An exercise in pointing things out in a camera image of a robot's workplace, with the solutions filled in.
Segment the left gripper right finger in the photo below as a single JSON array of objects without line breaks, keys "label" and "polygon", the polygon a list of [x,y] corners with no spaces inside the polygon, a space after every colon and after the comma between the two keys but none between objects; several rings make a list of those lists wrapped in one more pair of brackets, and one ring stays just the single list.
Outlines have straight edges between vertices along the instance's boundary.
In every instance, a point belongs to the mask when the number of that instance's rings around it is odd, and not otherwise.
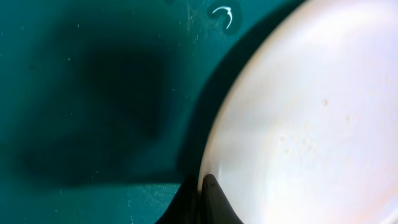
[{"label": "left gripper right finger", "polygon": [[243,224],[216,177],[208,174],[203,178],[201,188],[201,223],[202,224]]}]

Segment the white plate with red stain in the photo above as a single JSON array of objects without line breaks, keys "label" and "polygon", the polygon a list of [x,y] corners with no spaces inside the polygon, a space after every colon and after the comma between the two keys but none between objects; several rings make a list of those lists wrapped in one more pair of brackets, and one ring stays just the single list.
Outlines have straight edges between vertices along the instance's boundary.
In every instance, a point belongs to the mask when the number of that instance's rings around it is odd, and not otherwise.
[{"label": "white plate with red stain", "polygon": [[397,1],[306,1],[245,65],[211,129],[244,223],[397,222]]}]

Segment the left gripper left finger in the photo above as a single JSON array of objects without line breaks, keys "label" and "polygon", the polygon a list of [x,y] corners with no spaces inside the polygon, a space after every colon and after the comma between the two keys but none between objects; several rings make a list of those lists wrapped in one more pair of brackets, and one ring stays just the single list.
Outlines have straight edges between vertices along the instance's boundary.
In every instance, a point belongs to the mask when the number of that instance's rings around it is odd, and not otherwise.
[{"label": "left gripper left finger", "polygon": [[197,178],[188,176],[155,224],[195,224],[197,199]]}]

